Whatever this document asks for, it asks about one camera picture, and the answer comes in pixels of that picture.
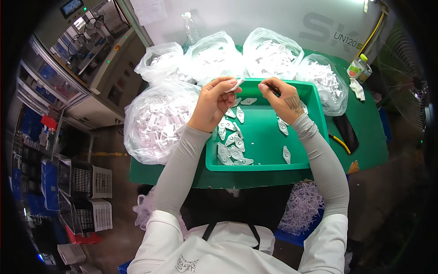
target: green workbench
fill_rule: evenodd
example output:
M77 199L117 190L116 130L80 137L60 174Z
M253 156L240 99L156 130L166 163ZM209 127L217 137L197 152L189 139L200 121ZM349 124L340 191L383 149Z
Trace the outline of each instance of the green workbench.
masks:
M338 74L342 76L347 86L350 80L346 75L346 69L350 62L338 57L304 50L305 56L316 53L326 56L336 65ZM353 162L357 161L359 169L364 170L388 161L388 148L385 134L380 121L374 99L366 84L363 85L365 101L356 99L354 92L349 89L348 107L346 115L359 139L359 148L348 155L345 149L335 140L330 139L330 146L338 156L345 173L348 172ZM341 138L341 135L333 123L332 117L326 116L327 129L332 135ZM130 180L134 183L155 185L163 170L163 165L144 165L131 157ZM247 189L261 186L288 185L304 179L312 179L310 169L288 171L247 171L247 172L221 172L209 171L205 167L205 148L199 160L198 169L193 180L194 188L212 189Z

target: green tray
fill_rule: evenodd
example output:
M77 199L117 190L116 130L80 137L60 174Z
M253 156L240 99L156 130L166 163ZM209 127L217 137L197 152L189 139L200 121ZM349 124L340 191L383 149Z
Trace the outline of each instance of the green tray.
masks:
M225 141L222 141L218 135L218 129L216 128L206 143L205 165L209 170L274 171L310 167L306 151L292 127L287 127L289 132L288 136L285 136L280 131L278 127L278 115L268 100L263 98L263 95L258 90L257 85L262 80L261 78L247 78L246 81L240 85L242 93L237 93L238 98L242 97L243 100L246 98L257 98L257 101L252 105L238 105L245 113L244 123L240 123L237 117L228 117L228 120L236 122L242 131L245 144L244 157L253 159L254 165L223 165L217 158L217 143L221 142L225 144L226 139L233 131L227 129ZM297 88L300 99L307 105L310 119L315 122L321 135L329 142L327 125L316 86L308 82L288 80L285 80L285 82ZM233 107L232 110L234 114L236 114L237 106ZM287 149L290 151L290 164L287 164L283 159L283 146L287 146Z

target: yellow-handled tool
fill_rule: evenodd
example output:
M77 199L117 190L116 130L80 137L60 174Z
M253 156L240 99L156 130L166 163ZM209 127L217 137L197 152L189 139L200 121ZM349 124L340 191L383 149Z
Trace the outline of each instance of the yellow-handled tool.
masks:
M347 145L346 145L344 142L342 142L338 137L331 135L330 132L328 132L328 135L329 135L329 137L332 137L333 140L335 140L335 141L337 141L338 143L340 143L340 144L344 147L344 149L347 151L348 155L351 154L351 152L350 152L350 150L348 149Z

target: black pouch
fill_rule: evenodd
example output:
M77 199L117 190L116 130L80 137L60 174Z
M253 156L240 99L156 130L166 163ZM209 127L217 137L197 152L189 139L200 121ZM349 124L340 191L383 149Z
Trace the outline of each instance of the black pouch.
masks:
M351 154L353 154L359 147L359 140L356 137L353 127L350 124L347 116L342 114L341 116L334 116L333 122L341 133L341 137L344 143L347 145Z

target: clear plastic bag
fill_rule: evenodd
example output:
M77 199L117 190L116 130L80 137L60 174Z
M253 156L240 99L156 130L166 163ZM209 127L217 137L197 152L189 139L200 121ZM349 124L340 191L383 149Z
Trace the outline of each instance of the clear plastic bag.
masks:
M146 48L146 54L134 69L147 82L175 79L194 84L193 78L180 71L184 62L183 49L171 42Z
M336 89L330 86L334 84L333 82L329 82L325 85L321 82L324 78L321 78L320 75L315 75L315 71L311 67L312 63L315 62L319 65L330 66L330 69L336 78ZM336 71L335 64L332 61L322 55L310 54L301 61L295 79L297 81L311 82L316 85L319 99L321 100L322 110L325 115L341 116L345 113L348 104L348 86Z
M146 231L148 220L151 217L152 212L154 211L154 193L155 193L155 186L151 188L151 190L146 196L143 194L138 195L137 205L132 207L132 211L137 213L135 226L139 225L140 228L144 231ZM177 219L181 227L181 232L185 239L189 234L189 231L187 230L186 224L184 223L181 214L178 215Z
M124 145L142 164L166 164L193 114L201 88L178 80L155 82L125 107Z
M253 30L244 43L245 68L251 78L293 80L303 56L295 41L265 28Z
M219 76L244 77L242 54L233 39L221 31L199 40L189 47L184 73L191 74L199 86L205 86Z

